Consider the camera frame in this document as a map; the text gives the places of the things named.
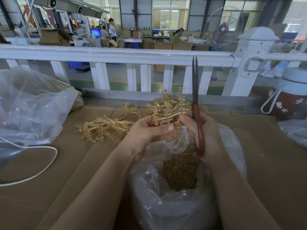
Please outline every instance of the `worker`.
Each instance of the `worker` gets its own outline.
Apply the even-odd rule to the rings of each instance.
[[[114,19],[110,18],[109,23],[110,23],[110,30],[111,30],[112,39],[116,42],[116,36],[117,35],[116,35],[116,30],[115,30]]]
[[[101,32],[101,37],[103,38],[109,38],[109,33],[106,31],[106,27],[102,26],[102,29],[100,30]]]
[[[226,152],[217,123],[204,113],[201,119],[206,153],[200,159],[211,170],[223,229],[281,230]],[[149,143],[172,139],[174,126],[181,125],[198,146],[191,111],[174,125],[159,125],[152,116],[138,120],[51,230],[113,229],[131,166]]]
[[[183,35],[183,32],[184,32],[184,31],[183,31],[183,28],[178,29],[178,30],[175,32],[175,34],[174,34],[174,36],[173,36],[171,42],[172,42],[172,43],[187,42],[188,39],[183,40],[183,41],[180,40],[180,37]]]

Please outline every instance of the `fingernail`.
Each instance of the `fingernail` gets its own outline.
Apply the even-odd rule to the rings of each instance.
[[[167,129],[168,129],[169,131],[172,131],[172,130],[174,129],[174,126],[171,124],[171,125],[169,125],[169,126],[167,127]]]

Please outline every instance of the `scissors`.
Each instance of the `scissors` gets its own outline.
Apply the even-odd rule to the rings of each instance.
[[[194,57],[192,61],[192,96],[193,96],[193,102],[192,102],[192,118],[196,121],[197,124],[197,130],[198,130],[198,142],[199,142],[199,148],[196,145],[195,139],[194,139],[194,149],[196,152],[196,155],[199,157],[202,157],[205,154],[205,139],[204,139],[204,130],[203,130],[203,122],[201,118],[201,112],[199,110],[198,105],[198,62],[197,57],[195,58],[195,64],[194,64]]]

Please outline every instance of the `green floor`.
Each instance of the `green floor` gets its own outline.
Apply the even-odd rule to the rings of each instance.
[[[70,80],[70,84],[74,87],[79,88],[94,88],[93,81],[81,81],[81,80]],[[178,88],[182,87],[182,85],[172,85],[172,93],[177,93]],[[128,83],[127,82],[110,82],[111,90],[123,90],[128,91]],[[137,91],[141,91],[141,84],[136,84]],[[221,96],[224,87],[219,86],[209,86],[207,95],[217,95]],[[163,90],[163,84],[151,84],[151,92],[161,92]]]

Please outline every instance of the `red scissor handle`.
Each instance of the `red scissor handle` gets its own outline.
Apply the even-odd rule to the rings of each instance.
[[[201,118],[201,113],[199,110],[199,105],[194,105],[194,114],[195,114],[195,121],[197,124],[197,131],[198,131],[198,144],[199,148],[196,145],[195,139],[194,139],[194,149],[196,152],[196,155],[199,157],[202,157],[205,154],[205,138],[204,138],[204,130],[203,130],[203,122]]]

